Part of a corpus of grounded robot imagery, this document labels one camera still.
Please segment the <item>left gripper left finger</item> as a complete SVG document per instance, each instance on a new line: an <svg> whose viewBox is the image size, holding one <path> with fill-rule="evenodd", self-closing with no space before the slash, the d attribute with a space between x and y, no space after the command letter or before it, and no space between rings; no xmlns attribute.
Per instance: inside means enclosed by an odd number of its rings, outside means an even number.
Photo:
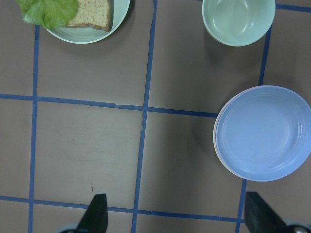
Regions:
<svg viewBox="0 0 311 233"><path fill-rule="evenodd" d="M78 233L105 233L108 226L106 194L96 194L80 220Z"/></svg>

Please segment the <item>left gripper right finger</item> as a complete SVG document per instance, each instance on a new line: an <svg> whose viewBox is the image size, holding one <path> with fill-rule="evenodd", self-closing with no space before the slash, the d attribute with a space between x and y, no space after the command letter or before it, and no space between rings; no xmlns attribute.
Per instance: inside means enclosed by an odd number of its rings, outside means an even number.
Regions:
<svg viewBox="0 0 311 233"><path fill-rule="evenodd" d="M245 224L251 233L294 233L257 192L246 192Z"/></svg>

